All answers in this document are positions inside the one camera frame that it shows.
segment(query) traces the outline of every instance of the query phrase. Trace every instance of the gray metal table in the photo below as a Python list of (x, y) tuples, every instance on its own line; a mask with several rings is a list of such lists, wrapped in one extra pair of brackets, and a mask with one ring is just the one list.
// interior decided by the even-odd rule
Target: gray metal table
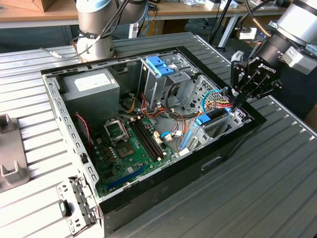
[[(115, 42), (121, 56), (186, 46), (226, 82), (229, 62), (191, 33)], [(70, 47), (58, 48), (72, 55)], [(0, 194), (1, 237), (69, 237), (55, 185), (75, 175), (39, 70), (39, 50), (0, 55), (0, 113), (18, 117), (31, 181)], [(266, 124), (227, 162), (110, 238), (308, 237), (317, 233), (316, 134), (273, 98), (252, 102)], [(93, 226), (79, 237), (102, 237)]]

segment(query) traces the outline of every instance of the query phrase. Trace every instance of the red cable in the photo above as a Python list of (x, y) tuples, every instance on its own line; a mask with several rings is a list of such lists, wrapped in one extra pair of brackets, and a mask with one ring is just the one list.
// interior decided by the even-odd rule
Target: red cable
[(88, 130), (88, 125), (87, 125), (86, 121), (85, 121), (85, 120), (84, 120), (81, 116), (79, 116), (78, 114), (75, 114), (75, 116), (79, 117), (79, 118), (80, 118), (80, 120), (82, 120), (82, 122), (84, 123), (85, 128), (86, 128), (86, 130), (87, 130), (87, 134), (88, 134), (88, 142), (89, 142), (89, 154), (90, 154), (90, 148), (91, 148), (90, 139), (91, 139), (91, 137), (90, 137), (90, 133), (89, 133), (89, 130)]

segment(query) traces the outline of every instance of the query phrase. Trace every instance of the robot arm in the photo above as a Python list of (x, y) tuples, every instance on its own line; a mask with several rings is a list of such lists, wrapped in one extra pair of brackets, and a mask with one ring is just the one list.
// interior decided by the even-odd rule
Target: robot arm
[(278, 79), (288, 67), (309, 74), (317, 66), (317, 57), (306, 47), (316, 37), (317, 1), (294, 0), (254, 55), (232, 63), (230, 102), (238, 107), (248, 98), (260, 99), (282, 89)]
[(148, 12), (148, 0), (77, 0), (76, 7), (80, 29), (77, 52), (84, 52), (81, 58), (92, 61), (113, 56), (114, 47), (110, 31), (106, 32), (106, 36), (101, 35), (117, 11), (123, 8), (113, 24), (114, 29), (119, 24), (135, 23), (145, 17)]

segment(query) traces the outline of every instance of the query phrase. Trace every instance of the blue drive bay latch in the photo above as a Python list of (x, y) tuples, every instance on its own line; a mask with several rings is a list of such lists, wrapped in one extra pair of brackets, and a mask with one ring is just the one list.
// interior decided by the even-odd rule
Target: blue drive bay latch
[(157, 73), (160, 77), (167, 76), (175, 73), (173, 69), (170, 69), (165, 61), (162, 61), (158, 56), (147, 57), (146, 63), (148, 63), (151, 68)]

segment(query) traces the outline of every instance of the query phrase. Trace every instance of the desk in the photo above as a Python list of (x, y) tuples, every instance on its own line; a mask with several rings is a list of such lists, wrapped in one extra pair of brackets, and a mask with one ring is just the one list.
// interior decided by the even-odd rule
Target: desk
[[(185, 46), (230, 81), (230, 62), (189, 32), (122, 39), (114, 46), (119, 56)], [(54, 51), (74, 55), (70, 46)], [(77, 171), (39, 71), (78, 62), (60, 61), (40, 50), (0, 54), (0, 113), (18, 118), (31, 177), (0, 193), (1, 237), (71, 237), (55, 186)], [(109, 238), (314, 237), (317, 134), (274, 98), (251, 105), (267, 122), (232, 158)], [(94, 225), (78, 237), (103, 236)]]
[[(37, 12), (4, 5), (1, 7), (0, 29), (78, 24), (77, 10), (73, 0), (56, 0), (46, 12)], [(218, 45), (219, 47), (224, 47), (238, 18), (246, 12), (246, 8), (241, 4), (237, 8), (228, 10), (226, 17), (230, 17), (230, 21)], [(259, 9), (254, 15), (281, 15), (283, 12), (283, 9)], [(158, 4), (157, 20), (213, 18), (216, 17), (216, 14), (216, 7), (210, 8), (206, 5), (190, 7), (181, 2), (160, 2)], [(154, 13), (149, 11), (149, 20), (153, 20), (154, 17)], [(130, 25), (129, 38), (136, 37), (137, 27), (137, 23)]]

